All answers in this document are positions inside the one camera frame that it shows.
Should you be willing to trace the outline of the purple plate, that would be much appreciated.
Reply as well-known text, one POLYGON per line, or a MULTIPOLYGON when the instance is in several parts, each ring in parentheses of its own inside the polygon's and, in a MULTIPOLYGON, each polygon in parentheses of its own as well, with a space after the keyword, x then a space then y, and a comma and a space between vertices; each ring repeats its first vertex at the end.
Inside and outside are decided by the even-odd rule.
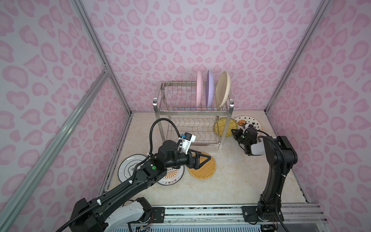
POLYGON ((206 78, 206 106, 211 108, 214 100, 214 74, 209 70, 206 78))

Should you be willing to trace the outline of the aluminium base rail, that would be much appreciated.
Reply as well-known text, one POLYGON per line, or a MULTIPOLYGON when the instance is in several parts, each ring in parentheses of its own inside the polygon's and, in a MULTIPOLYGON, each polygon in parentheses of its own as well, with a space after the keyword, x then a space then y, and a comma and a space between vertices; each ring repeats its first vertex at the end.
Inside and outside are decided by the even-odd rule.
MULTIPOLYGON (((263 182, 221 182, 186 177, 173 185, 155 184, 127 197, 122 204, 144 197, 152 206, 165 209, 165 224, 244 223, 244 206, 252 211, 263 191, 263 182)), ((291 232, 330 232, 329 221, 318 204, 305 201, 299 184, 286 180, 281 215, 291 232)))

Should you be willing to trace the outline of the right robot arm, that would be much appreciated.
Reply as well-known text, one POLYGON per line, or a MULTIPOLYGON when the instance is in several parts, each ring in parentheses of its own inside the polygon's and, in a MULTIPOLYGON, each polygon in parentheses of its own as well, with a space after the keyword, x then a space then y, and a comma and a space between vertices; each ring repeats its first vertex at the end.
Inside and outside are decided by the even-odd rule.
POLYGON ((231 129, 233 138, 248 156, 265 155, 269 164, 267 184, 256 207, 242 207, 244 221, 252 225, 277 220, 283 224, 281 195, 286 177, 298 162, 297 153, 286 136, 272 137, 248 125, 245 130, 231 129))

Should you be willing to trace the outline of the green yellow woven plate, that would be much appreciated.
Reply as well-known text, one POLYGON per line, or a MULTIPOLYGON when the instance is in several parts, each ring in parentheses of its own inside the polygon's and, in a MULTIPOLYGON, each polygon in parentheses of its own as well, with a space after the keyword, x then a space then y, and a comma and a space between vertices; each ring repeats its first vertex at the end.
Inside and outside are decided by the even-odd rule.
MULTIPOLYGON (((220 118, 214 124, 213 131, 216 135, 219 135, 221 137, 224 134, 224 129, 225 129, 226 122, 227 122, 227 118, 220 118)), ((233 119, 231 119, 230 122, 229 122, 228 129, 227 129, 227 132, 226 132, 226 137, 231 137, 232 136, 232 131, 231 131, 232 129, 234 129, 234 130, 238 129, 238 125, 237 125, 236 121, 234 121, 233 119)))

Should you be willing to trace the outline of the cream beige plate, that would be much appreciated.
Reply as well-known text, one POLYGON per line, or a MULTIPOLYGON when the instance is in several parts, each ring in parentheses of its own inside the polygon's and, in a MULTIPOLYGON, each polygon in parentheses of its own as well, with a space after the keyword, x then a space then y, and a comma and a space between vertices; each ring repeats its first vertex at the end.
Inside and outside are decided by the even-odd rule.
POLYGON ((226 103, 231 89, 231 77, 228 72, 224 71, 216 85, 215 102, 217 108, 222 108, 226 103))

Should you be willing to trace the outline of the aluminium frame profile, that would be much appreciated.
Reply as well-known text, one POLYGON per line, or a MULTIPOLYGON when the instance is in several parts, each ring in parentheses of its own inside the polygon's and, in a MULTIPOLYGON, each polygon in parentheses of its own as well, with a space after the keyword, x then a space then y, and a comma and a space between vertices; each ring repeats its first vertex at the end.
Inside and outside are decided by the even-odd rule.
MULTIPOLYGON (((1 209, 103 73, 70 1, 1 1, 1 209)), ((9 231, 53 232, 97 197, 126 119, 106 78, 9 231)))
POLYGON ((297 48, 295 49, 293 56, 289 60, 289 63, 285 69, 285 71, 282 74, 282 77, 280 81, 278 82, 273 95, 271 99, 269 100, 267 107, 265 108, 264 112, 268 114, 272 109, 273 105, 276 102, 276 100, 279 98, 279 94, 284 88, 285 83, 289 79, 295 65, 299 61, 301 55, 303 54, 307 44, 311 40, 312 36, 314 35, 315 31, 318 29, 319 25, 321 24, 323 18, 325 17, 327 11, 330 9, 332 6, 333 1, 331 0, 322 0, 314 13, 306 31, 304 32, 302 38, 299 41, 299 44, 297 48))

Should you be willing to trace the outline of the pink plate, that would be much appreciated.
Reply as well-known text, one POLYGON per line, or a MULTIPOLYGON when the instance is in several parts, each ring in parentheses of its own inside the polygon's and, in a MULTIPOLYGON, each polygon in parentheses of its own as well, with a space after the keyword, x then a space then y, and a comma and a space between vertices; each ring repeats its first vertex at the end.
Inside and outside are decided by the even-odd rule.
POLYGON ((201 106, 203 96, 203 76, 200 70, 197 70, 197 80, 196 80, 196 107, 201 106))

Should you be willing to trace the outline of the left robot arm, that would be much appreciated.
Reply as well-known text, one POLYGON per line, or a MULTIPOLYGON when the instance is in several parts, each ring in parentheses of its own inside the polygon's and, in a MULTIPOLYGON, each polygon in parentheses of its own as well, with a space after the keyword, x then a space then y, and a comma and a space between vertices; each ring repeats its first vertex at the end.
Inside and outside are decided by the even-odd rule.
POLYGON ((73 232, 107 232, 111 229, 109 217, 133 196, 163 179, 169 168, 186 166, 198 170, 210 160, 209 155, 192 149, 184 152, 179 143, 167 140, 155 155, 135 166, 129 179, 89 202, 86 199, 77 202, 71 219, 58 231, 70 228, 73 232))

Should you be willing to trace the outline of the white plate black rim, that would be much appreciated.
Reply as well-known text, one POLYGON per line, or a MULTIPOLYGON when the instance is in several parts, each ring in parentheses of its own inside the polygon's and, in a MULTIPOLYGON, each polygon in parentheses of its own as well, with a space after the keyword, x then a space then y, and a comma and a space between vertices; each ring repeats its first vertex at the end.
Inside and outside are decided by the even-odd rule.
POLYGON ((135 154, 123 160, 118 169, 119 181, 123 183, 124 181, 129 179, 134 172, 134 167, 145 159, 146 155, 135 154))

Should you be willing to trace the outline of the aluminium frame profile right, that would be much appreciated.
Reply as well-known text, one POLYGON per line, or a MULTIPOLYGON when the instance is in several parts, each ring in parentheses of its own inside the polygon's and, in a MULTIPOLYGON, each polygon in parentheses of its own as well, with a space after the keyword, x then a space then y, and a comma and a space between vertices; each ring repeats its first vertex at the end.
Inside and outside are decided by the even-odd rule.
POLYGON ((319 25, 321 24, 323 18, 325 17, 327 11, 330 9, 332 6, 333 1, 331 0, 322 0, 314 13, 306 31, 304 32, 302 38, 299 41, 299 44, 297 48, 295 49, 293 56, 289 60, 289 63, 285 69, 285 71, 282 74, 282 77, 280 81, 278 82, 273 95, 271 99, 269 100, 267 107, 265 108, 264 112, 268 114, 272 109, 273 105, 276 102, 276 100, 279 98, 279 94, 284 88, 285 83, 289 79, 295 65, 299 61, 301 55, 303 54, 307 44, 311 40, 312 36, 314 35, 315 31, 318 29, 319 25))

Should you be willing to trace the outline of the stainless steel dish rack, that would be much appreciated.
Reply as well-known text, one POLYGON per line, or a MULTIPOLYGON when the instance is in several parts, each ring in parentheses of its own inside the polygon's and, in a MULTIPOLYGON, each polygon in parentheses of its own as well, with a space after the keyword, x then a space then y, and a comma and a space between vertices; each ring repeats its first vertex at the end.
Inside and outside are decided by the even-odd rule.
POLYGON ((180 133, 189 132, 196 136, 195 146, 217 146, 223 148, 226 132, 234 110, 234 99, 228 96, 222 108, 217 108, 215 97, 211 108, 206 106, 203 91, 200 107, 196 107, 196 82, 168 81, 158 85, 153 99, 154 113, 157 119, 168 118, 180 133), (213 131, 214 124, 220 118, 227 118, 224 134, 220 137, 213 131))

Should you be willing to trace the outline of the white star cartoon plate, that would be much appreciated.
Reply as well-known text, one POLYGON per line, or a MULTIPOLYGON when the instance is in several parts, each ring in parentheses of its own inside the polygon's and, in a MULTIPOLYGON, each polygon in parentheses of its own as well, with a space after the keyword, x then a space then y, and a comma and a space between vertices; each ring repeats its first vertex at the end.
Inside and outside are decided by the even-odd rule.
POLYGON ((245 130, 249 125, 252 125, 257 130, 262 130, 262 124, 252 116, 238 116, 234 118, 238 129, 245 130))

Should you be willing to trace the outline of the aluminium frame profile left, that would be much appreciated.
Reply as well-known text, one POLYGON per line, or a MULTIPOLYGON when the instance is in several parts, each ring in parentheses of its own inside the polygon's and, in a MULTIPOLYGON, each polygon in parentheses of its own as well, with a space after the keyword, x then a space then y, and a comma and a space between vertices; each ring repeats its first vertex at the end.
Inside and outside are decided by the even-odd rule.
MULTIPOLYGON (((70 1, 1 1, 1 209, 103 73, 70 1)), ((126 119, 106 78, 9 231, 53 232, 97 197, 126 119)))

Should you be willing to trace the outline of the white plate orange sunburst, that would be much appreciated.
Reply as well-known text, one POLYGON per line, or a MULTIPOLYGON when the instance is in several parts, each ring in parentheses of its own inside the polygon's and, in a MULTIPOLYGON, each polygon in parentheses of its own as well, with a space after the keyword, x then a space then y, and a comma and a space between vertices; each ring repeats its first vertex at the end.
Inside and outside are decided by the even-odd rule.
POLYGON ((181 180, 184 173, 185 168, 183 166, 179 169, 168 168, 166 176, 159 180, 157 183, 163 186, 174 185, 181 180))

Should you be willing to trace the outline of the orange woven pattern plate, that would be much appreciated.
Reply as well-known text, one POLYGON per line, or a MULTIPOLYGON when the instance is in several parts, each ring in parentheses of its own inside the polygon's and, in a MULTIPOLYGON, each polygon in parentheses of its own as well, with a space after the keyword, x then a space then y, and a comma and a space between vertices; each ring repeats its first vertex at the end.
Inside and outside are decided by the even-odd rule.
POLYGON ((193 177, 195 177, 197 179, 208 179, 216 171, 216 161, 213 158, 213 156, 211 156, 209 153, 203 152, 202 154, 203 155, 210 156, 211 159, 203 167, 201 167, 200 169, 195 170, 195 169, 189 169, 188 168, 188 171, 190 172, 190 174, 193 177))

